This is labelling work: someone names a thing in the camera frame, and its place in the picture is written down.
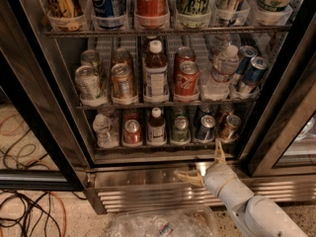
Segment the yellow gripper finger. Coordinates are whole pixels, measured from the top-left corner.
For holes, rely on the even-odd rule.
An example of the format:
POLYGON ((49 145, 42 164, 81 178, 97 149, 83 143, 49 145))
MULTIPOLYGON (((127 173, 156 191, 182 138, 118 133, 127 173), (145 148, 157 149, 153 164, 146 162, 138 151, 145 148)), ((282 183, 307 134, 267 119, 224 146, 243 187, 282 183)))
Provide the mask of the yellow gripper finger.
POLYGON ((203 176, 200 174, 198 170, 193 170, 193 171, 176 170, 174 174, 182 182, 189 183, 197 187, 204 186, 203 176))
POLYGON ((218 164, 226 163, 225 152, 218 138, 215 139, 214 162, 218 164))

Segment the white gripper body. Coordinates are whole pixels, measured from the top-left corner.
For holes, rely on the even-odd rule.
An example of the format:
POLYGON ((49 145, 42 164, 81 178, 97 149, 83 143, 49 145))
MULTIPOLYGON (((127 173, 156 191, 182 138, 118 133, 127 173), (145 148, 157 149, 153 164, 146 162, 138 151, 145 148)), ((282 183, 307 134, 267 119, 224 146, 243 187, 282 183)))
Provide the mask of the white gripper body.
POLYGON ((229 182, 236 179, 235 172, 224 163, 214 163, 206 170, 203 177, 204 186, 216 197, 229 182))

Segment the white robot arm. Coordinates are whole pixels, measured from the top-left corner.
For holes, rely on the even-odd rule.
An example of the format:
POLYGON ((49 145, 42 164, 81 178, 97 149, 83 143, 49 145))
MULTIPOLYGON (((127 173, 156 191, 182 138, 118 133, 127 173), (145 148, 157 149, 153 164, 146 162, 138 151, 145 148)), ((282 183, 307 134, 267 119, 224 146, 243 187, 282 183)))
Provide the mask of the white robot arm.
POLYGON ((175 175, 219 198, 245 237, 308 237, 274 201, 255 195, 238 178, 226 163, 219 139, 215 140, 214 162, 203 173, 176 170, 175 175))

